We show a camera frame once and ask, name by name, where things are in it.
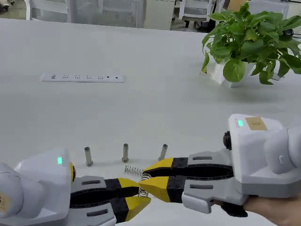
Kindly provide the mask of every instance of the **robotic arm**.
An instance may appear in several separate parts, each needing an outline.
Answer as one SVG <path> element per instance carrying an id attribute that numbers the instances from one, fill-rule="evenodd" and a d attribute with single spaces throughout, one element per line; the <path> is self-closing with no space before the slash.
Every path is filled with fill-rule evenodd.
<path id="1" fill-rule="evenodd" d="M 301 192 L 301 126 L 234 114 L 223 137 L 226 148 L 164 159 L 146 168 L 140 186 L 165 202 L 211 213 L 212 200 L 229 215 L 247 217 L 249 195 L 288 198 Z"/>
<path id="2" fill-rule="evenodd" d="M 131 220 L 151 199 L 125 178 L 76 177 L 62 148 L 0 164 L 0 226 L 114 226 Z"/>
<path id="3" fill-rule="evenodd" d="M 35 218 L 45 201 L 45 187 L 20 175 L 5 163 L 0 164 L 0 218 L 19 215 Z"/>

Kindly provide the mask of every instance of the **metal spring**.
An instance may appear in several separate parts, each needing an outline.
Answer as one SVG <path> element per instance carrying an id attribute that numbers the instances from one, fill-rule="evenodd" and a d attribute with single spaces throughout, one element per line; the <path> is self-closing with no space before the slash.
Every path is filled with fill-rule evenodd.
<path id="1" fill-rule="evenodd" d="M 124 172 L 128 173 L 128 174 L 134 174 L 138 177 L 142 177 L 143 176 L 143 170 L 139 169 L 135 166 L 125 166 L 124 168 Z"/>
<path id="2" fill-rule="evenodd" d="M 142 176 L 141 176 L 141 180 L 147 180 L 147 179 L 150 179 L 150 178 L 151 178 L 151 175 L 147 174 L 147 173 L 143 173 Z M 141 187 L 139 187 L 138 196 L 148 197 L 149 193 L 147 191 L 143 190 Z"/>

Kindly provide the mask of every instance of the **green leaf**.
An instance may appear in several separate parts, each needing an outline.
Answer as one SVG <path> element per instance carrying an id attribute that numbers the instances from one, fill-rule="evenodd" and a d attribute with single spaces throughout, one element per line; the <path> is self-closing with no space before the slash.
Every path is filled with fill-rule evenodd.
<path id="1" fill-rule="evenodd" d="M 226 21 L 227 18 L 221 14 L 221 13 L 212 13 L 209 15 L 210 19 L 215 20 L 215 21 Z"/>
<path id="2" fill-rule="evenodd" d="M 237 23 L 231 24 L 228 27 L 228 30 L 234 35 L 243 35 L 244 34 L 244 29 L 242 27 L 240 27 Z"/>
<path id="3" fill-rule="evenodd" d="M 263 47 L 263 40 L 257 40 L 256 42 L 245 41 L 243 46 L 241 47 L 240 57 L 241 59 L 245 59 L 248 56 L 257 54 L 263 49 Z"/>
<path id="4" fill-rule="evenodd" d="M 273 40 L 279 40 L 279 35 L 277 32 L 263 32 L 263 34 L 270 36 Z"/>
<path id="5" fill-rule="evenodd" d="M 214 36 L 213 43 L 214 44 L 219 43 L 222 40 L 222 36 L 223 36 L 223 33 L 217 33 Z"/>
<path id="6" fill-rule="evenodd" d="M 261 21 L 259 25 L 260 32 L 271 32 L 275 30 L 275 28 L 276 28 L 275 25 L 264 21 Z"/>
<path id="7" fill-rule="evenodd" d="M 279 41 L 276 44 L 275 46 L 276 48 L 289 48 L 295 56 L 298 56 L 300 58 L 301 54 L 300 54 L 300 49 L 298 47 L 299 42 L 292 40 L 290 38 L 283 38 L 283 37 L 281 37 L 280 40 L 281 41 Z"/>
<path id="8" fill-rule="evenodd" d="M 288 73 L 288 71 L 290 70 L 290 67 L 283 61 L 279 61 L 279 62 L 280 62 L 280 67 L 279 67 L 278 76 L 280 78 L 282 78 L 283 76 L 286 75 L 286 73 Z"/>
<path id="9" fill-rule="evenodd" d="M 226 46 L 218 47 L 214 51 L 211 51 L 211 55 L 219 59 L 225 59 L 230 57 L 230 53 L 231 49 Z"/>
<path id="10" fill-rule="evenodd" d="M 265 66 L 266 65 L 264 63 L 257 62 L 256 68 L 254 69 L 251 75 L 259 74 L 265 68 Z"/>
<path id="11" fill-rule="evenodd" d="M 282 19 L 282 13 L 269 12 L 269 17 L 267 18 L 267 21 L 271 22 L 272 24 L 278 24 L 282 21 Z"/>
<path id="12" fill-rule="evenodd" d="M 237 15 L 240 16 L 240 18 L 245 19 L 250 14 L 251 13 L 249 12 L 249 4 L 245 3 L 240 7 Z"/>
<path id="13" fill-rule="evenodd" d="M 215 35 L 216 33 L 219 33 L 219 29 L 222 27 L 222 26 L 225 26 L 224 23 L 220 23 L 218 24 L 211 32 L 209 32 L 202 40 L 202 44 L 203 44 L 203 48 L 202 48 L 202 51 L 204 53 L 204 47 L 206 45 L 206 43 L 208 42 L 208 40 L 211 38 L 212 35 Z"/>
<path id="14" fill-rule="evenodd" d="M 222 59 L 217 58 L 215 56 L 213 56 L 213 59 L 216 61 L 217 64 L 220 64 L 222 62 Z"/>
<path id="15" fill-rule="evenodd" d="M 282 55 L 279 60 L 286 63 L 296 74 L 301 74 L 301 60 L 292 55 Z"/>
<path id="16" fill-rule="evenodd" d="M 252 27 L 258 22 L 261 22 L 269 17 L 269 13 L 267 11 L 263 11 L 261 13 L 253 14 L 253 18 L 250 22 L 250 26 Z"/>
<path id="17" fill-rule="evenodd" d="M 258 51 L 258 57 L 261 61 L 268 60 L 268 57 L 274 57 L 272 54 L 275 52 L 274 47 L 264 47 Z"/>
<path id="18" fill-rule="evenodd" d="M 229 17 L 233 17 L 233 16 L 234 16 L 233 12 L 230 11 L 230 10 L 225 10 L 225 11 L 221 12 L 221 14 L 222 14 L 225 18 L 229 18 Z"/>
<path id="19" fill-rule="evenodd" d="M 203 44 L 202 51 L 203 51 L 203 53 L 204 53 L 204 47 L 205 47 L 206 43 L 208 42 L 210 36 L 211 36 L 211 34 L 208 33 L 208 34 L 203 38 L 203 40 L 202 40 L 202 44 Z"/>
<path id="20" fill-rule="evenodd" d="M 237 59 L 229 60 L 223 69 L 223 75 L 227 81 L 238 82 L 245 74 L 245 64 Z"/>
<path id="21" fill-rule="evenodd" d="M 268 80 L 273 78 L 275 66 L 276 66 L 276 61 L 275 60 L 269 62 L 267 70 L 266 70 L 267 73 L 268 73 Z"/>
<path id="22" fill-rule="evenodd" d="M 283 26 L 283 30 L 299 27 L 301 26 L 301 16 L 293 16 L 289 19 L 283 20 L 280 24 Z"/>
<path id="23" fill-rule="evenodd" d="M 268 79 L 268 73 L 266 71 L 261 71 L 259 74 L 259 81 L 264 85 L 273 85 Z"/>
<path id="24" fill-rule="evenodd" d="M 209 63 L 209 54 L 205 52 L 205 60 L 202 66 L 202 72 L 207 73 L 207 65 Z"/>
<path id="25" fill-rule="evenodd" d="M 253 30 L 253 28 L 251 28 L 251 29 L 249 29 L 249 30 L 246 31 L 245 40 L 252 40 L 252 41 L 256 41 L 257 40 L 257 34 Z"/>

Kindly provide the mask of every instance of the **label sticker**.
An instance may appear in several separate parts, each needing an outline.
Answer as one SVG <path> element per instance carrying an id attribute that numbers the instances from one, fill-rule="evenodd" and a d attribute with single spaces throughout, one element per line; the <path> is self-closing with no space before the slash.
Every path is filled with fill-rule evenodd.
<path id="1" fill-rule="evenodd" d="M 4 193 L 0 192 L 0 212 L 7 213 L 10 205 L 10 198 Z"/>
<path id="2" fill-rule="evenodd" d="M 268 130 L 261 117 L 246 118 L 246 122 L 251 130 Z"/>

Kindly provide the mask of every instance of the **chair backrest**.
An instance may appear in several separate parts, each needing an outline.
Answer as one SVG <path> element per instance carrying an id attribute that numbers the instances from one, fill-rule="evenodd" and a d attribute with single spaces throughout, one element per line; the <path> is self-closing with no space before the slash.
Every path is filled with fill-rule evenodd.
<path id="1" fill-rule="evenodd" d="M 216 0 L 182 0 L 180 2 L 179 19 L 183 16 L 204 18 L 209 20 Z"/>
<path id="2" fill-rule="evenodd" d="M 283 19 L 286 19 L 288 12 L 288 2 L 280 0 L 251 0 L 249 1 L 250 12 L 261 13 L 263 11 L 282 13 Z"/>
<path id="3" fill-rule="evenodd" d="M 66 0 L 64 2 L 60 1 L 48 1 L 48 0 L 24 0 L 26 4 L 26 20 L 39 20 L 32 17 L 32 10 L 39 9 L 41 11 L 45 10 L 53 13 L 67 14 L 67 22 L 72 23 L 72 8 L 70 1 Z"/>

